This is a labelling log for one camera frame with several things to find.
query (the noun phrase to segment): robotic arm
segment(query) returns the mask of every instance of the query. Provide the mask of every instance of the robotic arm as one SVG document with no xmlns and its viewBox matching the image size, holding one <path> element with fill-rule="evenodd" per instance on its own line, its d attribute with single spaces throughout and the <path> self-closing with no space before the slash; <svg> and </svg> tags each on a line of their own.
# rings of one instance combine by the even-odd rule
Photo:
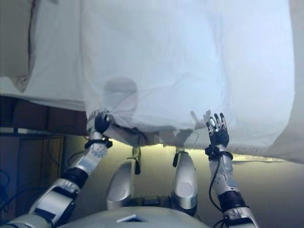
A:
<svg viewBox="0 0 304 228">
<path fill-rule="evenodd" d="M 229 143 L 229 135 L 224 115 L 215 119 L 211 117 L 207 122 L 211 145 L 205 149 L 209 157 L 211 169 L 211 184 L 209 196 L 214 206 L 223 213 L 224 222 L 229 228 L 259 228 L 250 208 L 245 204 L 237 182 L 233 178 L 233 156 L 226 149 Z M 220 207 L 211 197 L 211 188 L 218 196 Z"/>
<path fill-rule="evenodd" d="M 3 228 L 52 228 L 64 224 L 75 208 L 75 200 L 86 180 L 107 155 L 112 142 L 102 133 L 109 127 L 106 117 L 99 112 L 92 114 L 89 141 L 84 155 L 33 204 L 29 213 L 18 217 Z"/>
</svg>

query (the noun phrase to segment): robot forearm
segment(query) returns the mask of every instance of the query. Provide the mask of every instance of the robot forearm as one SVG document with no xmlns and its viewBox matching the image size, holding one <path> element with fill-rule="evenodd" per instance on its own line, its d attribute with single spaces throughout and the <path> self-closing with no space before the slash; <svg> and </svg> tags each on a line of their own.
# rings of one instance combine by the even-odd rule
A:
<svg viewBox="0 0 304 228">
<path fill-rule="evenodd" d="M 217 152 L 209 154 L 212 179 L 215 175 L 212 188 L 217 194 L 226 225 L 233 228 L 246 224 L 250 228 L 259 228 L 233 177 L 232 155 L 225 151 L 225 147 L 217 148 Z"/>
<path fill-rule="evenodd" d="M 104 118 L 96 119 L 99 120 L 100 129 L 108 127 Z M 74 162 L 62 178 L 56 180 L 33 204 L 28 215 L 14 219 L 6 226 L 50 228 L 63 224 L 74 210 L 74 201 L 89 175 L 96 169 L 101 159 L 107 155 L 107 149 L 111 146 L 112 142 L 108 139 L 103 140 L 100 132 L 91 132 L 89 141 L 85 145 L 84 155 Z"/>
</svg>

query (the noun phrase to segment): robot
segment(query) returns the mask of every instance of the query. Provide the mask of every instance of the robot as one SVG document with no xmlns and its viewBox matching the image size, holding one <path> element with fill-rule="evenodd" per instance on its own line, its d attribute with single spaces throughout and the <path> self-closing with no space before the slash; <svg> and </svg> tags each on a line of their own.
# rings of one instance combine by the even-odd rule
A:
<svg viewBox="0 0 304 228">
<path fill-rule="evenodd" d="M 222 113 L 214 117 L 206 123 L 211 144 L 205 153 L 211 170 L 209 196 L 223 219 L 213 227 L 221 224 L 229 228 L 259 228 L 233 177 L 233 156 L 226 149 L 229 134 L 225 117 Z M 208 228 L 193 217 L 198 202 L 196 170 L 184 150 L 177 150 L 173 160 L 176 174 L 170 196 L 134 198 L 134 176 L 140 173 L 141 165 L 140 148 L 133 148 L 132 157 L 113 175 L 106 197 L 107 210 L 68 223 L 82 187 L 112 146 L 103 136 L 110 125 L 108 120 L 106 114 L 99 111 L 90 116 L 90 135 L 84 155 L 36 200 L 28 214 L 1 228 Z M 220 206 L 213 201 L 211 189 L 216 192 Z"/>
</svg>

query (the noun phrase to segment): cable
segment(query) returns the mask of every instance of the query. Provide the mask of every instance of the cable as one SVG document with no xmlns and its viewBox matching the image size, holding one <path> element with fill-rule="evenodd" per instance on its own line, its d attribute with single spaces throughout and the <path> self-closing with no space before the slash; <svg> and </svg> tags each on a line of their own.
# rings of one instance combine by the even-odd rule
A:
<svg viewBox="0 0 304 228">
<path fill-rule="evenodd" d="M 223 228 L 225 225 L 225 221 L 222 222 L 222 225 L 220 225 L 220 228 Z"/>
<path fill-rule="evenodd" d="M 221 209 L 218 205 L 216 205 L 216 203 L 213 201 L 212 195 L 211 195 L 212 185 L 213 185 L 214 180 L 215 180 L 215 178 L 216 178 L 216 176 L 217 176 L 217 173 L 218 173 L 218 171 L 219 171 L 219 165 L 220 165 L 220 158 L 218 158 L 217 169 L 215 170 L 215 173 L 214 173 L 214 175 L 213 175 L 212 181 L 211 181 L 210 186 L 209 186 L 209 199 L 210 199 L 211 203 L 212 203 L 220 212 L 223 212 L 222 209 Z"/>
<path fill-rule="evenodd" d="M 18 193 L 16 193 L 15 195 L 13 195 L 7 202 L 5 202 L 4 204 L 0 205 L 0 213 L 1 211 L 7 207 L 16 197 L 18 197 L 19 195 L 21 195 L 22 193 L 26 192 L 26 191 L 35 191 L 35 190 L 46 190 L 45 188 L 29 188 L 29 189 L 24 189 Z"/>
<path fill-rule="evenodd" d="M 218 224 L 220 224 L 220 223 L 225 223 L 225 220 L 221 219 L 220 221 L 216 222 L 212 228 L 216 228 L 218 226 Z"/>
<path fill-rule="evenodd" d="M 7 188 L 7 187 L 9 186 L 9 184 L 10 184 L 10 176 L 8 175 L 7 172 L 5 172 L 5 171 L 2 170 L 2 169 L 0 169 L 0 173 L 3 173 L 3 174 L 6 176 L 6 178 L 7 178 L 6 184 L 0 185 L 0 205 L 1 205 L 2 203 L 6 204 L 7 201 L 8 201 L 8 199 L 9 199 L 6 188 Z M 4 210 L 4 212 L 7 213 L 7 212 L 9 211 L 9 207 L 6 206 L 6 207 L 3 208 L 3 210 Z"/>
<path fill-rule="evenodd" d="M 24 203 L 23 213 L 26 214 L 30 209 L 30 203 L 33 201 L 34 198 L 38 198 L 37 196 L 40 196 L 41 192 L 36 192 L 35 194 L 31 195 L 28 200 Z"/>
<path fill-rule="evenodd" d="M 5 172 L 4 170 L 2 170 L 2 169 L 0 169 L 0 172 L 2 172 L 5 176 L 6 176 L 6 178 L 7 178 L 7 183 L 4 185 L 5 187 L 7 187 L 9 184 L 10 184 L 10 176 L 8 175 L 8 173 L 7 172 Z"/>
<path fill-rule="evenodd" d="M 67 164 L 68 164 L 69 166 L 71 166 L 71 160 L 72 160 L 75 156 L 77 156 L 77 155 L 79 155 L 79 154 L 83 154 L 83 152 L 85 152 L 85 151 L 80 151 L 80 152 L 74 153 L 74 154 L 67 160 Z"/>
<path fill-rule="evenodd" d="M 199 133 L 197 133 L 197 132 L 192 132 L 193 134 L 197 134 L 198 135 L 198 137 L 196 138 L 196 140 L 195 140 L 195 142 L 193 143 L 193 144 L 196 144 L 196 142 L 198 141 L 198 139 L 199 139 L 199 136 L 200 136 L 200 134 Z"/>
<path fill-rule="evenodd" d="M 54 129 L 52 132 L 51 132 L 51 135 L 49 136 L 49 139 L 47 140 L 47 153 L 48 155 L 50 156 L 51 160 L 60 168 L 62 168 L 63 170 L 67 170 L 68 167 L 66 167 L 64 164 L 60 164 L 59 161 L 54 157 L 52 151 L 51 151 L 51 147 L 50 147 L 50 141 L 52 139 L 52 137 L 61 129 L 65 128 L 65 127 L 73 127 L 75 130 L 80 130 L 79 128 L 77 128 L 75 125 L 71 125 L 71 124 L 65 124 L 65 125 L 62 125 L 56 129 Z"/>
</svg>

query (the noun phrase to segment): robot finger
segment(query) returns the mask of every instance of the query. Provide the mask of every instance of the robot finger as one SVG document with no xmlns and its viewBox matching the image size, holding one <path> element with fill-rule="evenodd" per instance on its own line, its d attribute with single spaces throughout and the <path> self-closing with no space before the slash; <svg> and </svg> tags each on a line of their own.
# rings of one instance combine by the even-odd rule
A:
<svg viewBox="0 0 304 228">
<path fill-rule="evenodd" d="M 206 126 L 207 126 L 207 128 L 208 128 L 208 133 L 209 133 L 209 135 L 212 135 L 212 134 L 213 134 L 213 128 L 211 128 L 209 122 L 206 122 Z"/>
<path fill-rule="evenodd" d="M 216 122 L 214 121 L 214 119 L 212 117 L 210 117 L 210 119 L 209 119 L 209 124 L 211 125 L 211 127 L 213 128 L 213 130 L 215 132 L 219 131 L 219 129 L 217 127 L 217 124 L 216 124 Z"/>
<path fill-rule="evenodd" d="M 226 123 L 226 119 L 225 119 L 223 113 L 220 113 L 220 118 L 222 120 L 222 126 L 221 127 L 225 128 L 227 130 L 227 123 Z"/>
<path fill-rule="evenodd" d="M 221 129 L 222 126 L 221 126 L 221 123 L 220 123 L 220 121 L 219 121 L 219 116 L 215 113 L 215 114 L 214 114 L 214 117 L 215 117 L 215 119 L 216 119 L 216 121 L 217 121 L 217 128 L 218 128 L 218 129 Z"/>
</svg>

